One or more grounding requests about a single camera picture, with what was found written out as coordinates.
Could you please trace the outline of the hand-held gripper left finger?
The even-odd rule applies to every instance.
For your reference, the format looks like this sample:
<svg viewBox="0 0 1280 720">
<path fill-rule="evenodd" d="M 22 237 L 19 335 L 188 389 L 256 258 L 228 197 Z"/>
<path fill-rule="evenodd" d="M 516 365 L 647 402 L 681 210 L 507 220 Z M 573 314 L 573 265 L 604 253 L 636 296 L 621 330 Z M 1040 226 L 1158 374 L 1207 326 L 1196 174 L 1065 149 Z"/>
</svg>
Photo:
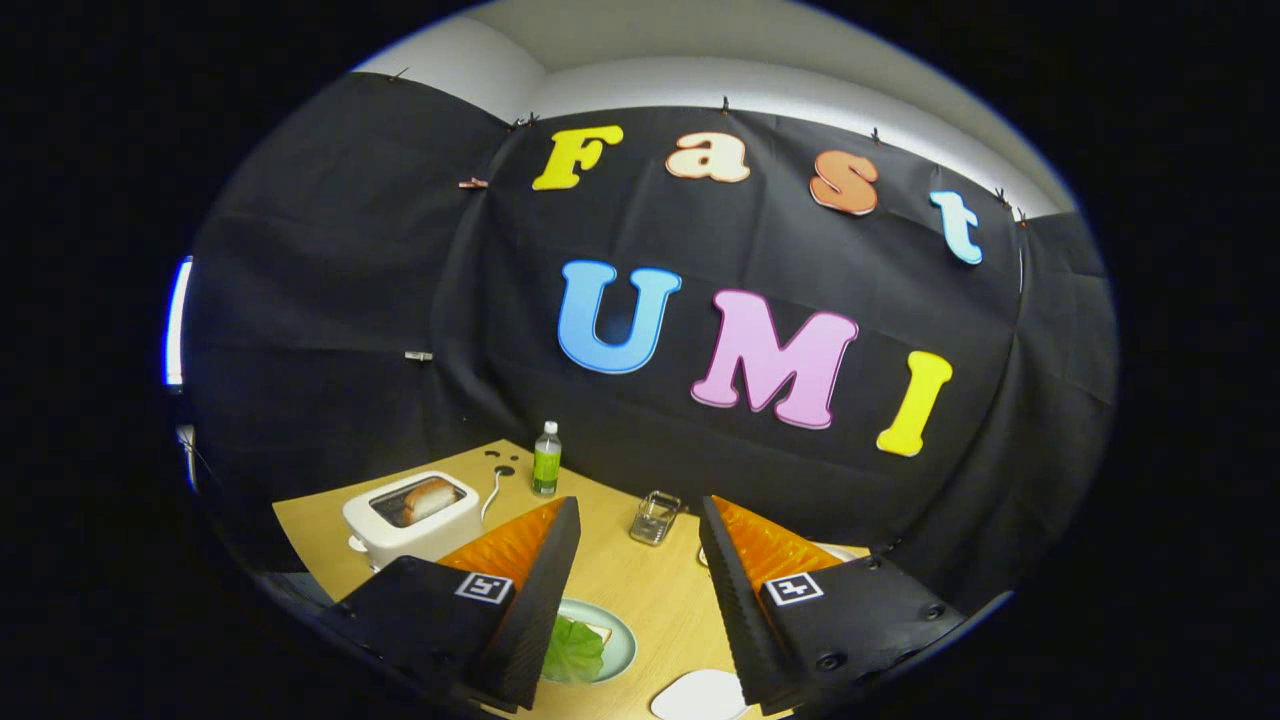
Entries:
<svg viewBox="0 0 1280 720">
<path fill-rule="evenodd" d="M 335 603 L 335 634 L 436 702 L 531 708 L 580 530 L 561 497 L 439 561 L 397 559 Z"/>
</svg>

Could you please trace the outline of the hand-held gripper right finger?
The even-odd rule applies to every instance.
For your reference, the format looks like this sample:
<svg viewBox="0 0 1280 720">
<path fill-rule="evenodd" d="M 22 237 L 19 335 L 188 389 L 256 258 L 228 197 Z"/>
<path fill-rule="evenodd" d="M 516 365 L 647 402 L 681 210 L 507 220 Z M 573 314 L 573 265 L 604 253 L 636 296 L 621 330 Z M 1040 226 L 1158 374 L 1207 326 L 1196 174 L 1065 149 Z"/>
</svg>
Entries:
<svg viewBox="0 0 1280 720">
<path fill-rule="evenodd" d="M 965 624 L 888 559 L 840 560 L 726 498 L 701 501 L 699 533 L 742 696 L 765 714 L 859 700 Z"/>
</svg>

